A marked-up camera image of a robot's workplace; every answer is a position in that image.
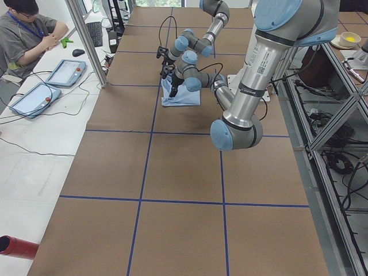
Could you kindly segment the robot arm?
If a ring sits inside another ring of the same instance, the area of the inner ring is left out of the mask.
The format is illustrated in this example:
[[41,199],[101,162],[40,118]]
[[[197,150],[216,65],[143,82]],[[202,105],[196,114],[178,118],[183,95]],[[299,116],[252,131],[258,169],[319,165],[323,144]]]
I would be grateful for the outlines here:
[[186,28],[175,38],[170,48],[160,45],[156,57],[163,57],[163,67],[172,67],[187,49],[204,57],[213,52],[214,42],[230,19],[229,7],[224,1],[200,1],[199,8],[212,18],[207,31],[198,37],[192,28]]
[[186,30],[164,56],[165,65],[174,68],[171,96],[180,85],[189,92],[211,89],[223,109],[222,118],[210,127],[213,144],[222,151],[257,145],[263,128],[255,111],[284,52],[333,40],[339,7],[339,1],[259,1],[254,15],[256,43],[237,90],[232,92],[221,75],[201,72],[196,66],[198,55],[212,52],[217,35],[230,18],[224,1],[201,1],[200,8],[213,17],[205,36],[199,39]]

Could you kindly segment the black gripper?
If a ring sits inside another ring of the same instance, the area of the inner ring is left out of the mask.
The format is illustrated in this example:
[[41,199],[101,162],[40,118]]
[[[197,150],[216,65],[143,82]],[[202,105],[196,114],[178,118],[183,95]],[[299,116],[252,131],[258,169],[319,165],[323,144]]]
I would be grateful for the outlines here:
[[175,73],[172,74],[171,77],[171,91],[169,94],[170,98],[174,98],[178,93],[178,87],[182,85],[184,82],[184,79],[181,76],[177,76]]
[[163,66],[171,66],[175,63],[175,56],[171,56],[170,53],[164,53],[163,54]]

